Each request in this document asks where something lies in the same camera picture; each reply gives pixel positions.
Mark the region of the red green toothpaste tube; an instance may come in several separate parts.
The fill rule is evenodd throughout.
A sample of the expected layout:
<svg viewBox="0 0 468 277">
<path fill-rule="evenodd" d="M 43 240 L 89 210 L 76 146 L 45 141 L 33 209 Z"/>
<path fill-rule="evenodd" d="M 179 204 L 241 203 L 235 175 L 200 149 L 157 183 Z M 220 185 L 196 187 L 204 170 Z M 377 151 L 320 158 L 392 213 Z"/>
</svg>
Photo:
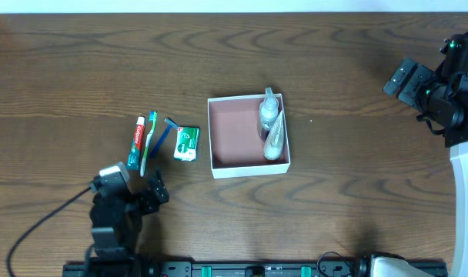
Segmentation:
<svg viewBox="0 0 468 277">
<path fill-rule="evenodd" d="M 139 163 L 142 151 L 142 140 L 145 131 L 145 117 L 139 116 L 135 125 L 132 144 L 127 160 L 126 168 L 132 171 L 139 170 Z"/>
</svg>

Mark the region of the white patterned lotion tube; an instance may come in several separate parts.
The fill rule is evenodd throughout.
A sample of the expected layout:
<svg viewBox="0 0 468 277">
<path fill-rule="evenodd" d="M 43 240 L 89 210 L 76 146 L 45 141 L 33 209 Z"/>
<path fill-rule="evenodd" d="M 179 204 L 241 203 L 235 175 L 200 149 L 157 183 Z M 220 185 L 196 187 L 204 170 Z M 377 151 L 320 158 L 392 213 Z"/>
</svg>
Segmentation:
<svg viewBox="0 0 468 277">
<path fill-rule="evenodd" d="M 266 159 L 273 161 L 280 158 L 284 146 L 284 132 L 283 112 L 280 112 L 265 141 L 263 154 Z"/>
</svg>

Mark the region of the clear pump soap bottle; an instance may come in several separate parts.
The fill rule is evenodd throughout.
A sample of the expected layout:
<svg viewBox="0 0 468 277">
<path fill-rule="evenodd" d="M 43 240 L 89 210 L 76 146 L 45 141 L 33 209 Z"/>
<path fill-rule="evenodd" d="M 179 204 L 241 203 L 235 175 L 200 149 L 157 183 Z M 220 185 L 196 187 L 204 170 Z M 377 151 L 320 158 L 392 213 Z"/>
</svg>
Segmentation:
<svg viewBox="0 0 468 277">
<path fill-rule="evenodd" d="M 259 105 L 259 137 L 265 141 L 279 114 L 279 101 L 270 87 L 265 88 L 263 101 Z"/>
</svg>

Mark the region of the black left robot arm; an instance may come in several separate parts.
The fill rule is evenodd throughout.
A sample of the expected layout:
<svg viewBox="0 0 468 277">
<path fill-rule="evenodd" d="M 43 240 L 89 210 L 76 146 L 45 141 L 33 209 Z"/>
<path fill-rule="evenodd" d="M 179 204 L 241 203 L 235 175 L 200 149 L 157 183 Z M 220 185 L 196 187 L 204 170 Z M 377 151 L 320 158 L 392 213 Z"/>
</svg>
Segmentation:
<svg viewBox="0 0 468 277">
<path fill-rule="evenodd" d="M 105 261 L 127 261 L 135 257 L 142 217 L 155 213 L 169 201 L 169 193 L 159 170 L 148 180 L 148 186 L 130 192 L 127 171 L 97 175 L 91 190 L 95 193 L 90 212 L 94 250 Z"/>
</svg>

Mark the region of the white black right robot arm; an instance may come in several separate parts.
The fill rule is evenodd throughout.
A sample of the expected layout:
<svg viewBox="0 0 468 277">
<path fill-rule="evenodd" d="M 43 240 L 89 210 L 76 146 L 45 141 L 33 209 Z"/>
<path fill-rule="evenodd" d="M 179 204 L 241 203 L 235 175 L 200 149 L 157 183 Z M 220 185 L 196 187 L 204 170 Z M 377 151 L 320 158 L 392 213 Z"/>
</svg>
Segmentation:
<svg viewBox="0 0 468 277">
<path fill-rule="evenodd" d="M 456 186 L 456 238 L 451 276 L 468 276 L 468 71 L 432 71 L 405 58 L 383 91 L 441 125 Z"/>
</svg>

